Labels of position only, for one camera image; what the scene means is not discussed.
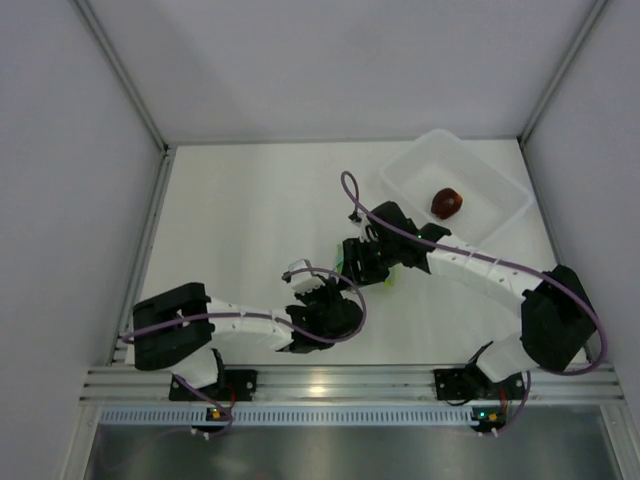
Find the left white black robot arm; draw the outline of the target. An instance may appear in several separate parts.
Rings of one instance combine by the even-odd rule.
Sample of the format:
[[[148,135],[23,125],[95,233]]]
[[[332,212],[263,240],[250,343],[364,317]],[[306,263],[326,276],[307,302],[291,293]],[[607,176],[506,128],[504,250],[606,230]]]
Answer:
[[[362,330],[366,303],[348,278],[306,267],[282,279],[297,301],[282,310],[225,303],[207,295],[203,284],[187,283],[136,304],[132,329],[121,340],[136,369],[168,370],[210,400],[225,390],[224,345],[301,355],[327,350]]]

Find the clear zip top bag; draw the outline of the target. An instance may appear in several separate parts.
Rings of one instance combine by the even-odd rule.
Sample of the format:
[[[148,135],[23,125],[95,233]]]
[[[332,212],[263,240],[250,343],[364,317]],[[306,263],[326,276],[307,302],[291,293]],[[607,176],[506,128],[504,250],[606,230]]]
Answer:
[[[358,287],[384,285],[390,268],[382,262],[380,251],[372,243],[349,238],[338,247],[334,270]]]

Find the red fake apple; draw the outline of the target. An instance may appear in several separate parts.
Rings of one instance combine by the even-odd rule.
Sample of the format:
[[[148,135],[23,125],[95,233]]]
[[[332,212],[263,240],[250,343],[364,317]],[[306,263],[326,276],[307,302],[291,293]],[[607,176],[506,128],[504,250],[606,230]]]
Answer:
[[[452,188],[438,191],[430,206],[430,212],[436,218],[446,220],[455,215],[463,205],[463,197]]]

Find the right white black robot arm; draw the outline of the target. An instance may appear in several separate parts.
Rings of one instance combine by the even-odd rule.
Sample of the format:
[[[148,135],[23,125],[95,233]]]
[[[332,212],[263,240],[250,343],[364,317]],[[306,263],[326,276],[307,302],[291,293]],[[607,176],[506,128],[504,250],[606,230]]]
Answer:
[[[486,343],[453,370],[463,396],[487,398],[503,382],[531,368],[564,374],[595,334],[588,296],[570,268],[528,272],[474,250],[449,229],[417,227],[398,204],[387,201],[371,216],[352,214],[360,234],[342,243],[342,274],[363,287],[384,282],[393,267],[416,268],[463,284],[501,304],[520,329]]]

